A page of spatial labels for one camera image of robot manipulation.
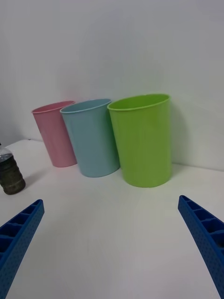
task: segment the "pink plastic cup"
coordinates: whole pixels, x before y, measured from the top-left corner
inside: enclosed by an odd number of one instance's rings
[[[51,162],[55,167],[67,167],[77,163],[60,109],[74,104],[63,101],[34,109],[32,114],[40,130]]]

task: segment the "plastic bottle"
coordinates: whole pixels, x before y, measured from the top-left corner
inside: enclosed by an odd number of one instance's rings
[[[26,182],[10,150],[2,147],[0,143],[0,184],[8,195],[23,190]]]

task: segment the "light blue plastic cup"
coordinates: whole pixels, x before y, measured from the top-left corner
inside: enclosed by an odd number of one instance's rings
[[[109,99],[89,100],[60,110],[79,169],[86,177],[103,177],[120,167],[109,103]]]

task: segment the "white tabletop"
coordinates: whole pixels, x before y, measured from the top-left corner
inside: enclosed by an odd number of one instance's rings
[[[219,298],[177,204],[185,194],[223,220],[223,172],[174,165],[166,184],[138,188],[120,170],[55,168],[42,142],[9,148],[27,187],[0,190],[0,225],[39,198],[45,215],[7,299]]]

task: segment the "cup rim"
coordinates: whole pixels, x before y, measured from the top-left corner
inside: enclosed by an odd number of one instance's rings
[[[165,96],[166,98],[158,103],[155,104],[149,104],[149,105],[145,105],[145,106],[139,106],[139,107],[134,107],[134,108],[112,108],[110,107],[111,105],[120,102],[120,101],[124,101],[127,99],[134,99],[134,98],[139,98],[139,97],[146,97],[146,96],[158,96],[158,95],[162,95]],[[164,103],[166,103],[167,101],[170,100],[170,95],[166,94],[166,93],[148,93],[148,94],[142,94],[142,95],[137,95],[137,96],[133,96],[133,97],[127,97],[127,98],[123,98],[120,99],[118,101],[112,102],[109,105],[107,105],[107,109],[111,110],[111,111],[131,111],[131,110],[140,110],[140,109],[145,109],[145,108],[150,108],[150,107],[154,107],[154,106],[158,106],[158,105],[162,105]]]
[[[66,110],[68,107],[71,107],[71,106],[82,106],[84,103],[86,102],[94,102],[94,101],[104,101],[101,105],[97,105],[97,106],[94,106],[94,107],[90,107],[90,108],[83,108],[83,109],[79,109],[79,110],[74,110],[74,111],[64,111]],[[110,99],[93,99],[93,100],[87,100],[87,101],[83,101],[83,102],[79,102],[79,103],[75,103],[75,104],[72,104],[72,105],[69,105],[67,107],[63,107],[61,110],[60,110],[60,113],[62,114],[73,114],[73,113],[79,113],[79,112],[83,112],[83,111],[89,111],[89,110],[93,110],[93,109],[97,109],[97,108],[100,108],[102,106],[107,106],[108,104],[111,103],[111,100]]]
[[[50,112],[50,111],[55,111],[55,110],[60,110],[62,108],[64,108],[65,106],[70,106],[75,104],[75,101],[73,100],[66,100],[66,101],[61,101],[61,102],[55,102],[55,103],[51,103],[51,104],[47,104],[41,107],[38,107],[34,110],[31,111],[32,114],[41,114],[41,113],[46,113],[46,112]]]

